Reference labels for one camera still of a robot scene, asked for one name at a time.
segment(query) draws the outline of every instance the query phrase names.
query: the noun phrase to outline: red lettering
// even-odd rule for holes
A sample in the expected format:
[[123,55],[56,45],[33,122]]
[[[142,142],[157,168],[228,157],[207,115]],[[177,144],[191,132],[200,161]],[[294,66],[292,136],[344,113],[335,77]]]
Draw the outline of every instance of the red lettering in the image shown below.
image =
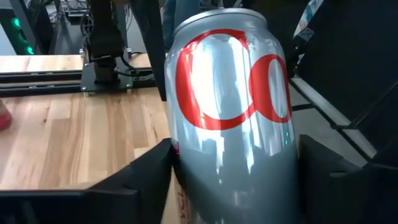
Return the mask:
[[[246,50],[249,50],[245,33],[232,29],[217,29],[206,32],[191,40],[181,51],[177,61],[175,84],[178,105],[185,118],[194,126],[207,130],[225,130],[234,128],[250,118],[258,111],[265,118],[276,122],[286,123],[290,120],[292,107],[289,99],[289,86],[287,82],[287,70],[283,59],[274,54],[261,57],[251,68],[249,77],[249,92],[252,104],[245,112],[231,119],[215,119],[205,114],[199,107],[193,92],[190,75],[192,73],[193,51],[197,45],[209,35],[227,34],[240,41]],[[282,68],[284,76],[285,91],[287,97],[288,112],[283,117],[276,113],[271,100],[269,89],[269,67],[276,60]]]

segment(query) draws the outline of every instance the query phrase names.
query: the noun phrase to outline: can lid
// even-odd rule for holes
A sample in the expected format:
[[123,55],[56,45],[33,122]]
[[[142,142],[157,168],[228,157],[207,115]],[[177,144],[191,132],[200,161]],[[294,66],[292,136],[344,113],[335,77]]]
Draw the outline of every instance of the can lid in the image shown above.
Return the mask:
[[221,9],[209,10],[209,11],[202,12],[202,13],[199,13],[197,15],[194,15],[192,17],[189,17],[188,19],[184,20],[180,25],[178,25],[177,28],[175,28],[174,35],[176,35],[177,32],[180,31],[185,26],[187,26],[190,23],[195,22],[195,21],[197,21],[199,19],[210,17],[210,16],[215,16],[215,15],[218,15],[218,14],[231,14],[231,13],[246,14],[246,15],[255,16],[255,17],[263,20],[266,23],[266,25],[267,25],[266,18],[259,12],[256,12],[256,11],[253,11],[253,10],[250,10],[250,9],[243,9],[243,8],[227,8],[227,9],[221,8]]

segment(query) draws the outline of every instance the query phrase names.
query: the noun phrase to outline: silver can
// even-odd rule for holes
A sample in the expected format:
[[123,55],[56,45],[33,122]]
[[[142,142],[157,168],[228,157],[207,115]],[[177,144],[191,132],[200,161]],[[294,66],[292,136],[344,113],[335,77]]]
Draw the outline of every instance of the silver can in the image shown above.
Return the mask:
[[287,71],[266,19],[236,8],[187,19],[165,73],[170,135],[186,181],[181,223],[298,223]]

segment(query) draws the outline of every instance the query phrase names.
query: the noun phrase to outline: black cable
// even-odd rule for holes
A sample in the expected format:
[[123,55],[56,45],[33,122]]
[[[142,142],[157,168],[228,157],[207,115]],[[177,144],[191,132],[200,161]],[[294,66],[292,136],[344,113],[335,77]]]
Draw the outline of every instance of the black cable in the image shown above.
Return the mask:
[[90,13],[91,6],[87,2],[87,11],[84,13],[83,17],[80,19],[80,32],[84,36],[83,26],[85,25],[86,20],[88,19],[87,16]]
[[120,71],[115,71],[115,72],[117,72],[119,75],[124,75],[124,76],[127,76],[127,77],[146,77],[146,76],[148,76],[148,75],[150,75],[150,74],[146,74],[146,75],[140,75],[139,73],[138,74],[131,74],[131,73],[126,73],[126,72],[120,72]]
[[[131,53],[131,55],[133,55],[133,54],[142,54],[142,52],[133,52],[133,53]],[[124,64],[125,66],[127,66],[127,68],[129,68],[129,70],[134,71],[134,72],[136,73],[136,75],[138,75],[138,73],[139,73],[139,72],[138,72],[138,69],[136,69],[136,68],[134,68],[133,66],[131,66],[130,63],[127,62],[126,59],[125,59],[124,57],[121,57],[121,60],[122,60],[123,64]]]
[[49,13],[50,22],[52,24],[57,21],[57,17],[58,17],[58,12],[57,11]]
[[80,5],[80,7],[82,7],[82,8],[87,8],[87,2],[86,2],[86,1],[76,0],[76,3],[77,3],[78,5]]

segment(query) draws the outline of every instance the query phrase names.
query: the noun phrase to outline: wooden surface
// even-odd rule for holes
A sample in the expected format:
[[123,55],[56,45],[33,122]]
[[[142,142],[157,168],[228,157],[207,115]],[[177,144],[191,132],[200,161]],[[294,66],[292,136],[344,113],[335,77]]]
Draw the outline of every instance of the wooden surface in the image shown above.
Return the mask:
[[[135,67],[150,67],[147,55]],[[0,57],[0,72],[81,69],[79,55]],[[12,113],[0,132],[0,189],[76,189],[115,173],[169,137],[156,88],[4,98]],[[172,180],[163,223],[177,221]]]

